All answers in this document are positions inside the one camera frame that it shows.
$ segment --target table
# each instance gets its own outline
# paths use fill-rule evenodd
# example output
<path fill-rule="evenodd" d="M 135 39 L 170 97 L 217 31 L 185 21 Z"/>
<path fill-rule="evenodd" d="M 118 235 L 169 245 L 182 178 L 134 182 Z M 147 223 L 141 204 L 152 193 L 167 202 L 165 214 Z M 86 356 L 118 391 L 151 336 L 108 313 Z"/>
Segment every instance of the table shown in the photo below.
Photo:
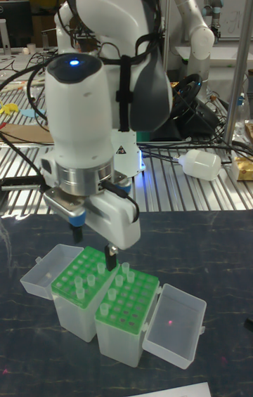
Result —
<path fill-rule="evenodd" d="M 0 396 L 126 397 L 209 382 L 212 397 L 249 397 L 253 334 L 252 211 L 141 214 L 141 240 L 119 261 L 157 275 L 207 302 L 206 332 L 194 363 L 180 370 L 143 352 L 135 369 L 102 356 L 62 329 L 53 302 L 26 293 L 19 279 L 58 243 L 73 245 L 58 216 L 0 220 Z M 105 240 L 84 229 L 82 245 Z"/>

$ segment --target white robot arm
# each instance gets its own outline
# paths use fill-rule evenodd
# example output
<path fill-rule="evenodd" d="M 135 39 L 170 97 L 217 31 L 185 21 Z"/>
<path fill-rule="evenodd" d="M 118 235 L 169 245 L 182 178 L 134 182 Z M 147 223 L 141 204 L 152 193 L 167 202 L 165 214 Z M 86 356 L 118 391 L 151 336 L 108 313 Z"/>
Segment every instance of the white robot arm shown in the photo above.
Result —
<path fill-rule="evenodd" d="M 174 0 L 179 9 L 190 40 L 188 75 L 199 74 L 205 82 L 209 75 L 214 34 L 204 22 L 196 0 Z"/>
<path fill-rule="evenodd" d="M 213 34 L 195 1 L 176 1 L 182 14 L 185 9 L 190 15 L 184 20 L 194 59 L 209 60 Z M 86 216 L 88 226 L 121 249 L 138 240 L 140 226 L 135 202 L 123 191 L 115 191 L 115 184 L 126 183 L 114 171 L 112 128 L 154 131 L 171 111 L 157 8 L 159 0 L 68 0 L 60 9 L 63 26 L 77 11 L 102 43 L 104 64 L 87 54 L 66 53 L 70 40 L 66 43 L 68 34 L 60 33 L 63 27 L 57 16 L 63 55 L 46 71 L 48 125 L 55 142 L 54 151 L 41 159 L 51 187 L 46 201 L 72 225 L 81 226 Z M 121 58 L 115 59 L 117 51 Z"/>

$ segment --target yellow object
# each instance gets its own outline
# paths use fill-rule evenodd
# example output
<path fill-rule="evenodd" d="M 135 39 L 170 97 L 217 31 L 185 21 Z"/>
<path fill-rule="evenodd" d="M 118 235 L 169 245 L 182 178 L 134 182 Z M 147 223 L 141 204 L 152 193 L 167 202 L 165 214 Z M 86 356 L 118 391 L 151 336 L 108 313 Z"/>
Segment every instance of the yellow object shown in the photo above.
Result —
<path fill-rule="evenodd" d="M 237 181 L 253 180 L 253 163 L 247 158 L 235 157 L 232 161 L 231 172 Z"/>
<path fill-rule="evenodd" d="M 5 113 L 6 115 L 11 115 L 12 111 L 16 111 L 16 112 L 19 111 L 18 106 L 15 103 L 7 103 L 6 105 L 4 105 L 0 100 L 0 104 L 1 104 L 0 115 L 2 115 L 3 113 Z"/>

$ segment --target cardboard box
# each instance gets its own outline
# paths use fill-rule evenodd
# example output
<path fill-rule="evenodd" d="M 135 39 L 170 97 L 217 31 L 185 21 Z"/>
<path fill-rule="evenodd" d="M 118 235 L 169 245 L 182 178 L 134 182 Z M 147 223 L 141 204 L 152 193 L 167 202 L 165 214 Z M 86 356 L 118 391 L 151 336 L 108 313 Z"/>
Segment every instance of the cardboard box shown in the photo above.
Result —
<path fill-rule="evenodd" d="M 3 135 L 6 135 L 7 139 L 13 144 L 24 144 L 24 143 L 45 143 L 53 144 L 53 138 L 49 131 L 43 130 L 39 125 L 17 125 L 17 124 L 6 124 L 1 130 Z M 15 139 L 13 136 L 22 139 L 20 141 Z"/>

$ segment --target blue led light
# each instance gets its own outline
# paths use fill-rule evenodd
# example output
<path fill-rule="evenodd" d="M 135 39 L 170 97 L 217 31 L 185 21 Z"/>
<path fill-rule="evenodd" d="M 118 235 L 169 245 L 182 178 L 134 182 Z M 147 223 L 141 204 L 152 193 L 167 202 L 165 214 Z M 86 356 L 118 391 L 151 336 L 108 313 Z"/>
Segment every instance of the blue led light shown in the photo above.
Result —
<path fill-rule="evenodd" d="M 80 64 L 79 60 L 71 60 L 70 66 L 78 66 Z"/>

